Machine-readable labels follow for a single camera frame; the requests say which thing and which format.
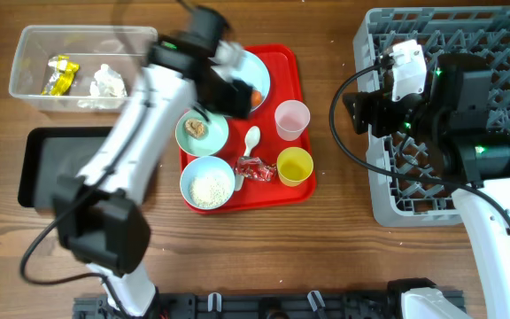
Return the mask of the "light blue plate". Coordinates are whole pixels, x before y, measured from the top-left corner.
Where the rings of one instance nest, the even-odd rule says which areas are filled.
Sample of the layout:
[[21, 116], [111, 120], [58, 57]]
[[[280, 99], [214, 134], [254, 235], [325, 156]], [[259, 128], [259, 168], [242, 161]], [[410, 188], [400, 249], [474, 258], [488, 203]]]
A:
[[243, 50], [238, 66], [230, 73], [233, 80], [241, 80], [252, 86], [254, 91], [260, 94], [259, 102], [251, 107], [251, 112], [256, 111], [266, 101], [270, 93], [270, 73], [263, 61], [255, 54]]

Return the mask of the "red snack wrapper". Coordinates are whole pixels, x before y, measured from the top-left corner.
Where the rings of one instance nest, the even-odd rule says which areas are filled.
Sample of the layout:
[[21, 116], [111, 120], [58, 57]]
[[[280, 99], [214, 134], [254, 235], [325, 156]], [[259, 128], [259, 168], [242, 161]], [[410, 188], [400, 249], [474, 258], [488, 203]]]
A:
[[277, 168], [259, 157], [242, 156], [235, 164], [235, 172], [247, 179], [271, 182], [277, 175]]

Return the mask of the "light blue bowl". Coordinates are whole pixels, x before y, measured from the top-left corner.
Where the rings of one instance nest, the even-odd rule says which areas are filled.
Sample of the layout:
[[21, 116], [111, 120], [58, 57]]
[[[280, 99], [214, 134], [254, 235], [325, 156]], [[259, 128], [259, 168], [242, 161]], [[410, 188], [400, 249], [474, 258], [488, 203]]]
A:
[[199, 210], [215, 210], [226, 204], [235, 191], [236, 179], [223, 159], [204, 156], [192, 160], [180, 178], [185, 201]]

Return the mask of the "white napkin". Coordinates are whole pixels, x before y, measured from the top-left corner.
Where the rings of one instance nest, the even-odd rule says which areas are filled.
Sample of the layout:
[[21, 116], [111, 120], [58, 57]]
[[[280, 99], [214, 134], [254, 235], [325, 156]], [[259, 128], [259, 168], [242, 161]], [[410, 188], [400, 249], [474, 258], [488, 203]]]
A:
[[102, 64], [94, 73], [90, 83], [89, 96], [79, 100], [77, 105], [83, 109], [116, 110], [122, 107], [128, 96], [125, 83], [119, 73]]

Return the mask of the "red serving tray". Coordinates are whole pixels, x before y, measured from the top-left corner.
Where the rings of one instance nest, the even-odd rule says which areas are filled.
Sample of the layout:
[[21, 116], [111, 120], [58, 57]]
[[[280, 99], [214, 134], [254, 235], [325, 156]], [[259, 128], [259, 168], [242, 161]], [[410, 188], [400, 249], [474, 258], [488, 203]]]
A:
[[[234, 166], [238, 157], [244, 152], [244, 135], [252, 126], [261, 130], [261, 140], [252, 154], [267, 164], [274, 164], [280, 152], [289, 147], [300, 147], [312, 150], [308, 131], [295, 141], [282, 140], [276, 131], [274, 112], [277, 106], [287, 100], [303, 99], [298, 77], [296, 56], [290, 48], [282, 44], [264, 44], [249, 46], [246, 50], [257, 56], [267, 67], [270, 75], [270, 92], [263, 105], [253, 110], [247, 121], [228, 120], [229, 137], [217, 156]], [[240, 191], [234, 193], [223, 206], [213, 210], [191, 209], [199, 214], [224, 214], [234, 211], [252, 210], [270, 206], [297, 204], [308, 200], [316, 188], [317, 182], [311, 174], [296, 187], [289, 187], [275, 178], [272, 182], [245, 180]]]

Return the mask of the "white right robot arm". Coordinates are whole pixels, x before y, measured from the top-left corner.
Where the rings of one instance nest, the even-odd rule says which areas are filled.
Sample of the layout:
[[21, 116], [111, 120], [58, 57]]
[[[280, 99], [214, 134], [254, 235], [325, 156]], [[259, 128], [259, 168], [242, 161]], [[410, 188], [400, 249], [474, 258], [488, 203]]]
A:
[[398, 130], [425, 144], [434, 178], [418, 183], [451, 188], [452, 202], [467, 230], [480, 276], [487, 314], [510, 318], [510, 136], [487, 129], [492, 71], [484, 58], [446, 53], [437, 58], [427, 97], [409, 94], [348, 93], [360, 76], [390, 67], [384, 58], [347, 79], [332, 105], [344, 103], [354, 130], [380, 136]]

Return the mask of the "white plastic spoon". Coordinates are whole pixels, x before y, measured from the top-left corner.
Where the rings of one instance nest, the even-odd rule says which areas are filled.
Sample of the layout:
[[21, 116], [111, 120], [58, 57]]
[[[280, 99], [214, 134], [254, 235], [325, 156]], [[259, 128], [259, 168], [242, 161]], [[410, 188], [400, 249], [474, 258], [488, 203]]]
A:
[[[243, 155], [249, 157], [251, 151], [259, 144], [261, 138], [260, 128], [258, 126], [252, 126], [245, 135], [245, 152]], [[240, 191], [243, 186], [244, 176], [235, 174], [235, 191]]]

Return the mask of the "white rice pile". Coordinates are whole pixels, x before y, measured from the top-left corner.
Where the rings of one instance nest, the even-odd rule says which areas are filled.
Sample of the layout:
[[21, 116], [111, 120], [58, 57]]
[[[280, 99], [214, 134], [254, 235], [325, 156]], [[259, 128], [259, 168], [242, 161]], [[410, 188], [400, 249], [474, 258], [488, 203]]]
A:
[[225, 204], [232, 194], [232, 185], [222, 171], [208, 172], [192, 179], [189, 195], [195, 206], [211, 210]]

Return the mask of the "brown food scrap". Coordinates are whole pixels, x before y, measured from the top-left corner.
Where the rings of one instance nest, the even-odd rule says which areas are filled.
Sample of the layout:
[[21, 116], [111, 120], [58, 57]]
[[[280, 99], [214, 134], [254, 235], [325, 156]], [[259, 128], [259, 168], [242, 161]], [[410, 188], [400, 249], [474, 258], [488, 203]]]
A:
[[198, 119], [190, 118], [184, 122], [184, 129], [186, 133], [196, 139], [203, 138], [206, 134], [205, 124]]

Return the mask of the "yellow foil wrapper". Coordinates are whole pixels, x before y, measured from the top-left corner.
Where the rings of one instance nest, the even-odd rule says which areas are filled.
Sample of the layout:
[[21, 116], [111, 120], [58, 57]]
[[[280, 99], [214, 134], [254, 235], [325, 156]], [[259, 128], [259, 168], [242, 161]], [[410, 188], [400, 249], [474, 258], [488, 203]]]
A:
[[48, 66], [53, 69], [53, 73], [45, 84], [41, 95], [64, 96], [73, 84], [80, 65], [73, 62], [67, 55], [57, 55], [49, 60]]

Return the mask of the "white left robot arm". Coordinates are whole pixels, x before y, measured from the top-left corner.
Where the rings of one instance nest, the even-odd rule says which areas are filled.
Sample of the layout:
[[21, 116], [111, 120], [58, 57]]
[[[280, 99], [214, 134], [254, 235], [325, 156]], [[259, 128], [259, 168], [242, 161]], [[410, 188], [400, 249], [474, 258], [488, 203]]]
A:
[[193, 108], [237, 119], [251, 112], [251, 85], [232, 76], [243, 48], [225, 40], [229, 29], [220, 13], [198, 6], [186, 30], [160, 36], [97, 153], [76, 177], [58, 178], [59, 243], [101, 279], [121, 317], [158, 314], [158, 290], [143, 265], [151, 229], [140, 205], [174, 126]]

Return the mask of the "grey dishwasher rack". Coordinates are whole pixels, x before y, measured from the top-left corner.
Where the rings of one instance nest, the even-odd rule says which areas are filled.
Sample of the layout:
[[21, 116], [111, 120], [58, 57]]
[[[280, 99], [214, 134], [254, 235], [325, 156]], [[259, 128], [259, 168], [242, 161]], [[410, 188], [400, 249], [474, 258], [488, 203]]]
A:
[[[488, 127], [510, 135], [510, 6], [376, 8], [367, 12], [353, 38], [355, 65], [374, 64], [391, 45], [414, 39], [428, 70], [441, 54], [462, 52], [491, 67]], [[423, 185], [369, 175], [375, 219], [386, 227], [460, 223], [452, 198], [441, 185]]]

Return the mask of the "orange carrot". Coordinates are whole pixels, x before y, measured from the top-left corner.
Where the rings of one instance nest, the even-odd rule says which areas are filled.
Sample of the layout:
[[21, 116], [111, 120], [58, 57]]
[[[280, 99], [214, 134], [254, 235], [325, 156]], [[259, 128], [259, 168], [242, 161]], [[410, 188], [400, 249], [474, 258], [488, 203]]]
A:
[[251, 93], [251, 107], [252, 108], [258, 107], [262, 102], [263, 102], [262, 94], [259, 91], [254, 90]]

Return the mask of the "pink plastic cup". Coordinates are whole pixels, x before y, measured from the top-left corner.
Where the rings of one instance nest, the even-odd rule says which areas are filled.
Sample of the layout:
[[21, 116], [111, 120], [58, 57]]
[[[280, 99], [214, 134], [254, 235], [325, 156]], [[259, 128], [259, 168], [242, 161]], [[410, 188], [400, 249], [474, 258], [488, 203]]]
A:
[[309, 109], [298, 100], [280, 103], [274, 113], [277, 134], [285, 141], [298, 139], [308, 126], [310, 119]]

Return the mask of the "mint green bowl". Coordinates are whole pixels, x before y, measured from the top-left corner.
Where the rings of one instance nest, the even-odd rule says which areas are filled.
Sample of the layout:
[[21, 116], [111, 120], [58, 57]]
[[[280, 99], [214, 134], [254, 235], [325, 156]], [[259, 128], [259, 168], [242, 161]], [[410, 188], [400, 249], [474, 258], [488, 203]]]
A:
[[[186, 133], [184, 122], [190, 118], [201, 120], [205, 124], [206, 134], [203, 138], [196, 139]], [[181, 150], [195, 157], [216, 154], [226, 144], [228, 136], [227, 119], [222, 115], [209, 112], [203, 116], [195, 110], [188, 111], [179, 119], [175, 128], [175, 138]]]

